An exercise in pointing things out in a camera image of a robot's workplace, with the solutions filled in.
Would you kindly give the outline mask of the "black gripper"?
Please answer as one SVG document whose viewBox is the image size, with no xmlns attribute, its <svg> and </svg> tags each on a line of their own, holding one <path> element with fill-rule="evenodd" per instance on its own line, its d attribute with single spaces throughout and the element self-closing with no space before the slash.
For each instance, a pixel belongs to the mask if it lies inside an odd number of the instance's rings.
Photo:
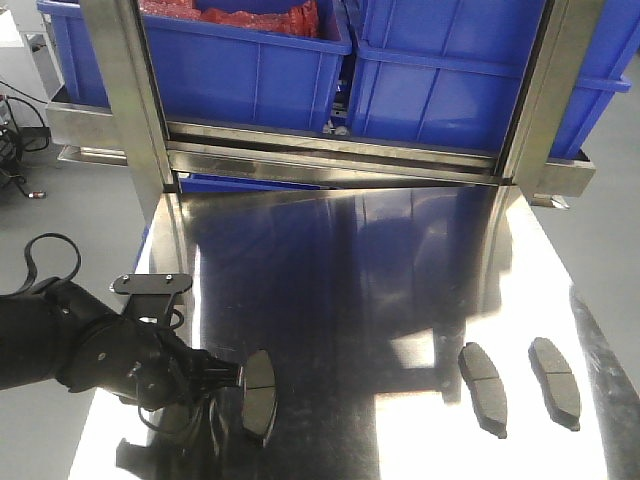
<svg viewBox="0 0 640 480">
<path fill-rule="evenodd" d="M 149 411 L 194 403 L 197 393 L 192 383 L 202 370 L 205 378 L 241 378 L 243 374 L 241 365 L 208 359 L 206 351 L 187 346 L 169 330 L 129 321 L 95 334 L 89 340 L 89 358 L 93 386 Z M 203 384 L 208 395 L 224 389 L 242 389 L 242 381 L 213 379 Z"/>
</svg>

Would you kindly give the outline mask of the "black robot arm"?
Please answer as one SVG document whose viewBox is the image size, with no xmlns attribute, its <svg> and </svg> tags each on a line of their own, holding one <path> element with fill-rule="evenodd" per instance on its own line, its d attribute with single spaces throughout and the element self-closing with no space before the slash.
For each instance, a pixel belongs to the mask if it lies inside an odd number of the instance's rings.
<svg viewBox="0 0 640 480">
<path fill-rule="evenodd" d="M 189 347 L 176 333 L 174 293 L 133 293 L 117 312 L 56 277 L 1 299 L 1 387 L 54 379 L 71 393 L 104 389 L 155 411 L 190 407 L 241 384 L 240 365 Z"/>
</svg>

